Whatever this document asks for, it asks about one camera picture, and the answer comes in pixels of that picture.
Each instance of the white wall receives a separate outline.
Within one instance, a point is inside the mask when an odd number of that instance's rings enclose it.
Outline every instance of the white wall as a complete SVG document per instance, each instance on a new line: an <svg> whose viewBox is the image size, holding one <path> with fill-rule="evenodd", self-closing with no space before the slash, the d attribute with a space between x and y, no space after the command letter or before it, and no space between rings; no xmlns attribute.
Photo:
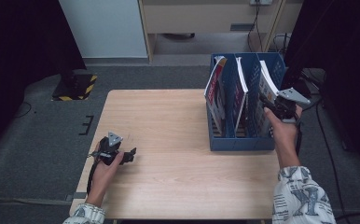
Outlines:
<svg viewBox="0 0 360 224"><path fill-rule="evenodd" d="M147 58L137 0L60 0L83 58Z"/></svg>

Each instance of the blue file holder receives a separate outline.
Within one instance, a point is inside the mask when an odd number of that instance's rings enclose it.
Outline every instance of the blue file holder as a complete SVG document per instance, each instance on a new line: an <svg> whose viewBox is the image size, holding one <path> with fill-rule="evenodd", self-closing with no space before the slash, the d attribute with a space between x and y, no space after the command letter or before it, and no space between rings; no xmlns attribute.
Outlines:
<svg viewBox="0 0 360 224"><path fill-rule="evenodd" d="M274 150L273 138L269 136L257 136L256 120L254 119L258 97L258 85L261 75L260 60L264 60L273 83L280 89L285 72L285 65L279 53L215 53L212 54L210 71L215 66L215 56L227 58L223 70L223 83L226 97L226 122L225 135L217 135L215 122L206 105L209 129L210 149L212 151L257 151ZM238 75L236 58L242 57L242 70L248 92L247 122L240 126L237 132L232 119L232 107L235 92L235 76Z"/></svg>

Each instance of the sleeve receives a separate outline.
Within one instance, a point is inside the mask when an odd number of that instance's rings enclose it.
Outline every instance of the sleeve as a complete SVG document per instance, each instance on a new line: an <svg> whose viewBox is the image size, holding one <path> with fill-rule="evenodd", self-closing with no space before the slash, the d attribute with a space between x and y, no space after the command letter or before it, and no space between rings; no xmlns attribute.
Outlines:
<svg viewBox="0 0 360 224"><path fill-rule="evenodd" d="M102 224L105 212L102 208L89 203L81 203L77 206L73 215L67 218L63 224Z"/></svg>
<svg viewBox="0 0 360 224"><path fill-rule="evenodd" d="M273 192L273 224L336 223L325 191L303 166L280 170Z"/></svg>

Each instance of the black tape mark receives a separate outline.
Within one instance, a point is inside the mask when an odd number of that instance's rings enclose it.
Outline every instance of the black tape mark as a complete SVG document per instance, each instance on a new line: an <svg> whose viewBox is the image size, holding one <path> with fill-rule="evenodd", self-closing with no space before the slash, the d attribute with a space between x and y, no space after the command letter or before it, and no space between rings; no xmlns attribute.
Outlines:
<svg viewBox="0 0 360 224"><path fill-rule="evenodd" d="M84 133L79 133L78 135L88 135L88 133L90 132L90 126L91 126L92 121L93 121L93 115L87 115L86 118L90 119L90 122L83 123L82 126L87 126L87 130Z"/></svg>

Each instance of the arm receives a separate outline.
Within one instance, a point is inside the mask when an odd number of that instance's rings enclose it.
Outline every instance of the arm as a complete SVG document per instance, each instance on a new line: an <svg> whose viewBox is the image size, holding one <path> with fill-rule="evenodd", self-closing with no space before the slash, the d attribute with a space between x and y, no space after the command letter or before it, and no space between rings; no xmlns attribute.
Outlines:
<svg viewBox="0 0 360 224"><path fill-rule="evenodd" d="M301 166L296 153L297 127L281 122L267 108L265 115L273 128L275 150L280 165L279 183L273 194L272 223L336 223L325 191ZM302 108L297 106L300 118Z"/></svg>
<svg viewBox="0 0 360 224"><path fill-rule="evenodd" d="M85 203L79 204L73 215L67 218L63 224L102 224L104 222L105 213L100 207L102 206L104 195L107 192L108 186L112 182L114 174L116 173L123 157L124 153L120 152L109 166L105 165L101 161L98 163L95 173L93 174L92 186L87 200Z"/></svg>

